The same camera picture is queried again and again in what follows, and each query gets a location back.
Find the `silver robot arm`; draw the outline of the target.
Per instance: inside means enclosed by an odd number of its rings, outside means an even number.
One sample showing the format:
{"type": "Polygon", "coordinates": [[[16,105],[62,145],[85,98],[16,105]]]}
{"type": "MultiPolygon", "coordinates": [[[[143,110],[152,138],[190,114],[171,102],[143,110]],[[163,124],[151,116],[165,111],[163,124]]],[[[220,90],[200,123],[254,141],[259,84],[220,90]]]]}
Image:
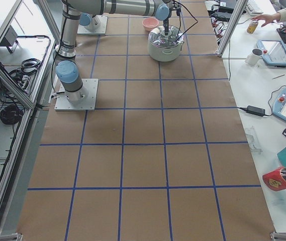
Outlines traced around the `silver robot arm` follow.
{"type": "Polygon", "coordinates": [[[93,16],[124,14],[152,16],[168,23],[172,1],[63,1],[60,44],[56,50],[55,74],[64,96],[58,97],[56,110],[94,110],[97,79],[82,78],[75,63],[75,45],[81,14],[93,16]]]}

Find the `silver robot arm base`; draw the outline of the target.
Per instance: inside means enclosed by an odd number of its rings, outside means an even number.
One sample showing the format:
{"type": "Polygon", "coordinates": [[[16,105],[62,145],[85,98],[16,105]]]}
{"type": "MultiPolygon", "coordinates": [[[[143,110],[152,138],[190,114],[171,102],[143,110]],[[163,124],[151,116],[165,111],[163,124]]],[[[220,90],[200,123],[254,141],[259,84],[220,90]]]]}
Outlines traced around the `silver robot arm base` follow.
{"type": "Polygon", "coordinates": [[[105,35],[108,17],[82,13],[77,33],[79,35],[105,35]]]}

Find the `person's hand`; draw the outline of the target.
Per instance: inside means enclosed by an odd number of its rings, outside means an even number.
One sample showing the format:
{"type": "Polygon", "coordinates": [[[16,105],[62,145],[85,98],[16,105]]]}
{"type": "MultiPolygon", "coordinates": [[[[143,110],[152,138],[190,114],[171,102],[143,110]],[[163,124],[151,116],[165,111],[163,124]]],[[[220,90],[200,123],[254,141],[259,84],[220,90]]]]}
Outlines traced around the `person's hand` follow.
{"type": "Polygon", "coordinates": [[[272,23],[274,21],[278,22],[280,20],[280,18],[281,18],[280,13],[275,13],[275,14],[272,14],[272,15],[261,14],[261,15],[252,17],[251,19],[254,20],[254,21],[264,21],[264,23],[261,25],[261,27],[264,27],[267,24],[270,24],[270,23],[272,23]]]}

